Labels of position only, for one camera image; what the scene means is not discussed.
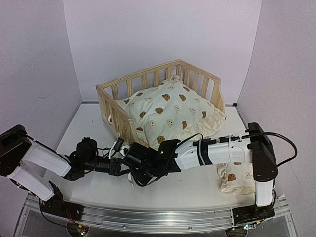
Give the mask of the wooden pet bed frame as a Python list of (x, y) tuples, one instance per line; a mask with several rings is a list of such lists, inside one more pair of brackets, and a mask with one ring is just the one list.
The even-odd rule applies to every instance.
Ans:
[(210, 91), (210, 81), (213, 89), (210, 102), (219, 110), (225, 111), (225, 102), (221, 90), (221, 79), (195, 65), (177, 59), (153, 67), (142, 69), (111, 81), (96, 85), (103, 122), (111, 126), (116, 137), (121, 136), (126, 143), (139, 142), (132, 117), (117, 103), (119, 99), (118, 85), (126, 85), (128, 96), (134, 93), (133, 83), (139, 81), (142, 89), (157, 87), (163, 79), (169, 79), (175, 73), (184, 85), (197, 92), (202, 98), (207, 98)]

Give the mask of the bear print cream cushion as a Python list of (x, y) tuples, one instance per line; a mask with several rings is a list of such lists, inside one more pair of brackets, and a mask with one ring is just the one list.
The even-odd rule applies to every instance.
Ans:
[(164, 140), (184, 140), (219, 131), (226, 114), (172, 75), (158, 87), (140, 90), (117, 103), (132, 117), (138, 139), (157, 149)]

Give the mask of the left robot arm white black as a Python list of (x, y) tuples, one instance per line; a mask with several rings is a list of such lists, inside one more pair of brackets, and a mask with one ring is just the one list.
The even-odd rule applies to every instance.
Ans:
[(77, 143), (75, 151), (62, 155), (29, 136), (19, 124), (0, 136), (0, 174), (47, 202), (47, 208), (61, 216), (66, 212), (66, 204), (61, 201), (63, 196), (58, 187), (43, 179), (29, 164), (45, 168), (68, 181), (83, 178), (91, 172), (120, 177), (131, 172), (122, 169), (123, 160), (115, 156), (122, 144), (123, 141), (118, 139), (111, 148), (104, 149), (106, 154), (100, 156), (97, 142), (84, 137)]

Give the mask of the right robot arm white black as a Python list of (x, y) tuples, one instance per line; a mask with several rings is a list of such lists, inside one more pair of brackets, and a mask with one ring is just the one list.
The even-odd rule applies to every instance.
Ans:
[(269, 133), (259, 124), (250, 123), (244, 135), (204, 138), (196, 133), (185, 140), (158, 139), (154, 150), (134, 142), (125, 150), (124, 165), (128, 166), (139, 186), (146, 186), (169, 173), (200, 166), (249, 163), (255, 181), (255, 203), (248, 214), (259, 219), (272, 203), (274, 179), (278, 175), (277, 162)]

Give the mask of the small bear print pillow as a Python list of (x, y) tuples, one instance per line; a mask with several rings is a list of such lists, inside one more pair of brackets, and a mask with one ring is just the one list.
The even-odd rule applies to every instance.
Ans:
[(220, 178), (219, 190), (232, 195), (251, 195), (255, 181), (251, 163), (223, 163), (217, 165)]

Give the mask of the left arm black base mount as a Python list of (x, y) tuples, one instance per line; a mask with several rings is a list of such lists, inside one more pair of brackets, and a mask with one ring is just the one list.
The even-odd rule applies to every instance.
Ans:
[(60, 189), (51, 181), (49, 184), (53, 188), (53, 196), (40, 204), (40, 210), (54, 216), (68, 218), (72, 222), (80, 221), (84, 210), (83, 205), (64, 201)]

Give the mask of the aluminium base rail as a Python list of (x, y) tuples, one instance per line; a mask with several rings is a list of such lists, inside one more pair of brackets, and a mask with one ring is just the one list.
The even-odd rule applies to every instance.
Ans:
[(240, 225), (235, 208), (253, 205), (255, 196), (225, 194), (217, 184), (205, 187), (188, 184), (132, 186), (129, 182), (89, 184), (80, 181), (60, 185), (64, 200), (82, 205), (79, 217), (56, 217), (39, 207), (38, 197), (29, 194), (23, 204), (14, 235), (16, 237), (66, 237), (66, 225), (80, 223), (97, 231), (119, 235), (198, 235)]

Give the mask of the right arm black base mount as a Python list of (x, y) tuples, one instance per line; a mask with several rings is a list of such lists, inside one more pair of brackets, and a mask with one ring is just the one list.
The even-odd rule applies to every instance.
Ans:
[(232, 227), (240, 227), (246, 224), (253, 224), (257, 221), (263, 221), (274, 217), (274, 205), (273, 203), (259, 207), (256, 204), (235, 207), (232, 209)]

